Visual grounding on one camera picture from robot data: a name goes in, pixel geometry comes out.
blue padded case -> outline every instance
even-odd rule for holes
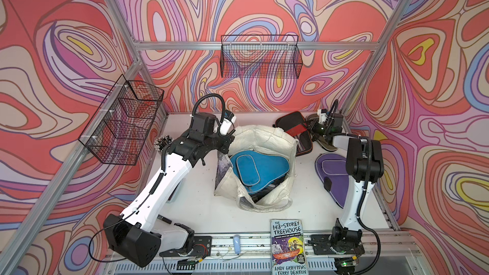
[[[287,158],[261,154],[253,150],[241,151],[230,158],[234,174],[241,180],[248,194],[255,194],[272,181],[284,176],[290,169]]]

metal vent grille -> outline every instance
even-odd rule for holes
[[[172,273],[186,273],[189,270],[177,270],[176,260],[165,261],[168,270]],[[334,258],[308,258],[309,271],[334,271]],[[208,259],[195,266],[193,272],[270,272],[270,259],[236,259],[234,261],[221,261]],[[166,272],[162,260],[154,260],[144,268],[140,268],[130,261],[118,262],[115,274],[149,274]]]

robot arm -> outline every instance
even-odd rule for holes
[[[109,247],[140,267],[148,265],[157,253],[175,249],[187,254],[193,248],[193,230],[179,223],[156,223],[156,219],[196,163],[201,160],[205,165],[204,157],[211,150],[227,154],[234,140],[234,130],[229,132],[236,121],[233,113],[223,107],[221,120],[213,114],[196,113],[199,103],[209,96],[217,97],[215,94],[202,97],[194,107],[190,128],[163,149],[162,165],[165,165],[119,216],[111,214],[104,221]]]
[[[380,240],[377,233],[362,223],[361,217],[365,207],[364,202],[371,193],[374,184],[384,173],[382,148],[379,141],[368,137],[359,137],[341,132],[343,116],[335,113],[337,101],[333,103],[331,111],[319,110],[317,120],[313,120],[310,131],[313,137],[321,139],[332,148],[341,148],[347,151],[346,172],[349,175],[348,192],[342,215],[336,220],[331,235],[324,235],[317,241],[309,243],[316,245],[316,249],[328,249],[335,254],[354,254],[352,261],[364,253],[361,245],[362,229],[371,231],[377,240],[377,254],[373,262],[365,270],[370,270],[380,255]],[[353,273],[353,269],[345,269],[345,260],[337,261],[337,273]]]

book cover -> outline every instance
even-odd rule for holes
[[[308,275],[300,220],[271,221],[272,275]]]

purple pouch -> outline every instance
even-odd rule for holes
[[[321,154],[316,159],[316,173],[323,182],[324,188],[334,201],[343,208],[348,192],[348,174],[346,158],[336,153]]]

